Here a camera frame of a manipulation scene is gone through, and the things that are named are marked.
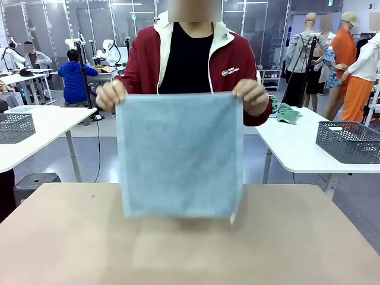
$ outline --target man in red jacket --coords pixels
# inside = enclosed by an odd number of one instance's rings
[[[211,15],[207,12],[213,7],[210,1],[176,1],[178,12],[160,14],[154,26],[138,33],[124,75],[97,88],[97,104],[114,112],[128,93],[232,91],[243,100],[244,124],[263,124],[272,105],[256,81],[255,57],[248,41],[222,22],[202,21],[210,19],[203,17]]]

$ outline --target brown table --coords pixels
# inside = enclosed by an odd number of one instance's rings
[[[231,226],[124,219],[117,184],[52,183],[0,224],[0,284],[378,285],[380,257],[317,186],[246,186]]]

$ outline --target jacket logo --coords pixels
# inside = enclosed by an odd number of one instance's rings
[[[221,73],[221,75],[222,75],[222,76],[227,76],[227,75],[229,75],[229,74],[233,74],[234,72],[239,71],[239,70],[240,70],[240,68],[235,68],[235,67],[233,67],[233,68],[230,68],[230,69],[227,69],[227,70],[223,71],[223,72]]]

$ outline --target person in blue jacket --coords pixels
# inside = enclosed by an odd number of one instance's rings
[[[87,107],[86,90],[84,89],[84,83],[81,73],[81,65],[79,63],[79,54],[75,49],[70,49],[67,52],[68,63],[61,66],[58,71],[58,75],[63,77],[65,82],[64,98],[65,107]],[[84,65],[85,74],[87,76],[97,76],[98,72]],[[90,92],[91,102],[95,106],[96,94]],[[104,116],[99,116],[96,113],[95,121],[104,119]]]

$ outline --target black hair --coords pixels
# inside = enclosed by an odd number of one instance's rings
[[[76,61],[76,62],[79,61],[79,55],[75,49],[70,49],[67,52],[67,57],[68,57],[69,61]]]

